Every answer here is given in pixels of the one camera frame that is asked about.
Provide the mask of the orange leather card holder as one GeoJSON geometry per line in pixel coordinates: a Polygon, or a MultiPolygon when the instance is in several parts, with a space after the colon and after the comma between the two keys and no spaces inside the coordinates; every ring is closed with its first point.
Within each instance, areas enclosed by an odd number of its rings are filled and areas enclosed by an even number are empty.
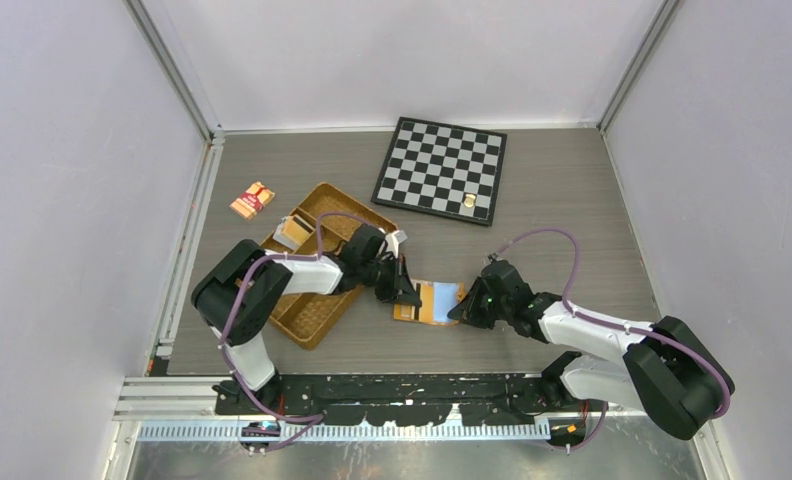
{"type": "Polygon", "coordinates": [[[394,320],[432,326],[454,326],[459,323],[457,319],[449,317],[449,312],[466,296],[463,283],[416,280],[413,284],[422,305],[395,305],[394,320]]]}

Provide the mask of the white credit card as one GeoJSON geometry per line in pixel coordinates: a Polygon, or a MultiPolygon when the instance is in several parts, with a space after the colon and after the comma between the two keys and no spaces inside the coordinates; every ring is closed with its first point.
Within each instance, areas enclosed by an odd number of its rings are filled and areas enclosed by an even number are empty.
{"type": "Polygon", "coordinates": [[[314,227],[297,214],[281,219],[272,238],[281,245],[296,250],[314,233],[314,227]]]}

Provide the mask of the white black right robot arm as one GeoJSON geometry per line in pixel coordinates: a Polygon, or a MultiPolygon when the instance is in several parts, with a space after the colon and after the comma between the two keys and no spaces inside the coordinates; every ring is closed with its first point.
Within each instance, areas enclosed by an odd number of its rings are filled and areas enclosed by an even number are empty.
{"type": "Polygon", "coordinates": [[[723,415],[735,392],[725,369],[682,320],[600,316],[551,292],[533,292],[506,260],[485,266],[448,317],[476,328],[504,321],[525,338],[566,347],[539,388],[556,410],[597,400],[644,412],[662,431],[691,439],[723,415]]]}

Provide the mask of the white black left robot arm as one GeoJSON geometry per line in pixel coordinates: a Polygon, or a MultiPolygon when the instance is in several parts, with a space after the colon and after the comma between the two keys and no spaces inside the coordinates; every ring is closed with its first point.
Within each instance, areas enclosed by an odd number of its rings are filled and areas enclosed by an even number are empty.
{"type": "Polygon", "coordinates": [[[271,381],[277,369],[262,330],[283,297],[332,296],[363,286],[381,303],[422,305],[399,253],[400,235],[363,223],[342,247],[313,255],[277,252],[246,239],[197,284],[191,304],[217,337],[245,406],[265,414],[277,405],[279,389],[271,381]]]}

